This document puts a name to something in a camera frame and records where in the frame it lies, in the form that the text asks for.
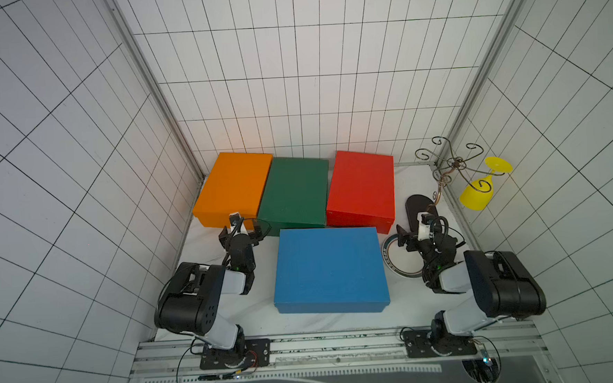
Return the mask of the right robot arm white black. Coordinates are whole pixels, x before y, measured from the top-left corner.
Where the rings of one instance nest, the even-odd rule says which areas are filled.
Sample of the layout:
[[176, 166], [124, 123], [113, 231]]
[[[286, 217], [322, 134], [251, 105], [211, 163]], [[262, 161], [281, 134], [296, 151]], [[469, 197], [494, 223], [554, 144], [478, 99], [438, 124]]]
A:
[[404, 276], [422, 278], [436, 294], [471, 293], [463, 303], [439, 311], [428, 329], [400, 331], [411, 359], [476, 355], [476, 331], [502, 319], [538, 316], [547, 308], [542, 288], [515, 253], [470, 250], [457, 261], [461, 243], [449, 235], [448, 223], [440, 217], [420, 223], [415, 233], [398, 226], [393, 238], [423, 260], [420, 271]]

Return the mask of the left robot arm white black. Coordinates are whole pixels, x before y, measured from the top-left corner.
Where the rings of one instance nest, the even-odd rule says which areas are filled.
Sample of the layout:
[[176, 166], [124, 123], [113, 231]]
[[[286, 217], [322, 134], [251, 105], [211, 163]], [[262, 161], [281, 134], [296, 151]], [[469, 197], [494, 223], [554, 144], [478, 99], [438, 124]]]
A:
[[253, 248], [265, 239], [258, 220], [246, 230], [247, 219], [235, 214], [219, 242], [226, 251], [219, 265], [183, 262], [164, 285], [154, 323], [176, 335], [193, 337], [192, 355], [202, 370], [230, 369], [236, 373], [268, 365], [269, 340], [247, 340], [244, 330], [219, 312], [223, 295], [247, 295], [255, 280]]

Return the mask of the blue shoebox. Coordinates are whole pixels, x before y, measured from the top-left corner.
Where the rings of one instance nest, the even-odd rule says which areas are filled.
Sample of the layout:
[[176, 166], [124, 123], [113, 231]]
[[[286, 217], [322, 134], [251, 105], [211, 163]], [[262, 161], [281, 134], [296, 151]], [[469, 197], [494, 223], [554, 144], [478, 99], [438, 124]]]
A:
[[390, 305], [375, 228], [283, 229], [274, 305], [282, 314], [379, 313]]

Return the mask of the red shoebox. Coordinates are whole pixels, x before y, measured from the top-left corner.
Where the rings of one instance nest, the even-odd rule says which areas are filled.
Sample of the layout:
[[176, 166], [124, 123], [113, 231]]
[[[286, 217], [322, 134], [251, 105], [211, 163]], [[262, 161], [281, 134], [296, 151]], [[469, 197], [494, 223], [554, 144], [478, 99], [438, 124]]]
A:
[[396, 220], [393, 157], [338, 151], [330, 185], [327, 226], [390, 232]]

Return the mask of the orange shoebox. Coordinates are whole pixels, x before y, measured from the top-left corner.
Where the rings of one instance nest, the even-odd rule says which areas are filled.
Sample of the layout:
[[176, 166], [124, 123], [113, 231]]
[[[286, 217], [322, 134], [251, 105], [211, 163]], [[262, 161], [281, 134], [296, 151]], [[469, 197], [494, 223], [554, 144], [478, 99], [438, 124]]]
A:
[[229, 216], [256, 218], [273, 156], [223, 152], [208, 175], [192, 214], [208, 228], [230, 224]]

